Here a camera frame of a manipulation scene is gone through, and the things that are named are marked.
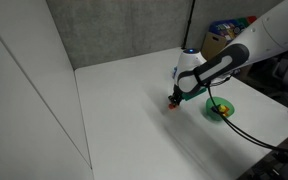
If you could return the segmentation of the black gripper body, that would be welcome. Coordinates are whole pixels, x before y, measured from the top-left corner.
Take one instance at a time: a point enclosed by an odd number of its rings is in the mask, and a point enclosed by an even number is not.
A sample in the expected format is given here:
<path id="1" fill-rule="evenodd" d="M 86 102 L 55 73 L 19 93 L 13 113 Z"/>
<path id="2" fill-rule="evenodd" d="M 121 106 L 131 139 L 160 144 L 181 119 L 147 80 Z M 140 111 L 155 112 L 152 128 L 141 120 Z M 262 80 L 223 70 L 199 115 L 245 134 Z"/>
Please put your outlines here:
<path id="1" fill-rule="evenodd" d="M 182 101 L 183 100 L 182 94 L 183 94 L 183 91 L 177 85 L 174 85 L 173 94 L 171 95 L 173 97 L 172 104 L 174 104 L 175 100 Z"/>

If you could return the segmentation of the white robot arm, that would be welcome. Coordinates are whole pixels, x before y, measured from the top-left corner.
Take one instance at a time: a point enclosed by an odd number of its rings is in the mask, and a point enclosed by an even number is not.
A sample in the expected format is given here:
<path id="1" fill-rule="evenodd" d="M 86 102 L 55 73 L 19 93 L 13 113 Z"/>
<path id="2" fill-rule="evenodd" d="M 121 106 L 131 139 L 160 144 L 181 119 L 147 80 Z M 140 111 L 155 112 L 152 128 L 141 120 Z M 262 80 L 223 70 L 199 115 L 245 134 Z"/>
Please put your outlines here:
<path id="1" fill-rule="evenodd" d="M 257 18 L 218 54 L 207 60 L 201 51 L 185 49 L 173 75 L 169 106 L 190 100 L 229 72 L 288 51 L 288 0 Z"/>

